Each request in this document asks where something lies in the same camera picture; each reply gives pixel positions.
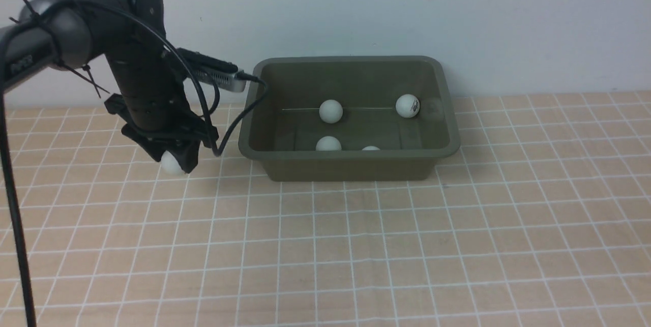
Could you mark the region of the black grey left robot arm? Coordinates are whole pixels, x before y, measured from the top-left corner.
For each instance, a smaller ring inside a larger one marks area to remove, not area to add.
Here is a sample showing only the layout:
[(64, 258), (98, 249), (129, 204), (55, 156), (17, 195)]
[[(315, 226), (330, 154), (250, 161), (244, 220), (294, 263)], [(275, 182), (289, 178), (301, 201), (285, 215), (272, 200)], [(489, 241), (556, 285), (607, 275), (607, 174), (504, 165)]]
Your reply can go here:
[(122, 133), (165, 171), (192, 172), (200, 146), (216, 128), (195, 114), (184, 92), (189, 65), (166, 47), (163, 0), (32, 0), (18, 23), (2, 28), (2, 92), (46, 67), (82, 68), (105, 56), (119, 93), (105, 101), (120, 116)]

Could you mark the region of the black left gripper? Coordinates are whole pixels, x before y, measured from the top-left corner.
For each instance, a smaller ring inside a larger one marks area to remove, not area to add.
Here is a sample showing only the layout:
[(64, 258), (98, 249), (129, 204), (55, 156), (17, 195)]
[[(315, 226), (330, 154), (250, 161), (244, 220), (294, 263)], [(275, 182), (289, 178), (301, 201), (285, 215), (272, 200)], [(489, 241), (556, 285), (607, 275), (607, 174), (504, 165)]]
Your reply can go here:
[(122, 98), (121, 107), (109, 105), (127, 125), (121, 134), (155, 162), (161, 162), (167, 147), (179, 147), (179, 167), (190, 174), (201, 144), (214, 145), (219, 134), (189, 106), (186, 68), (166, 50), (116, 50), (106, 58)]

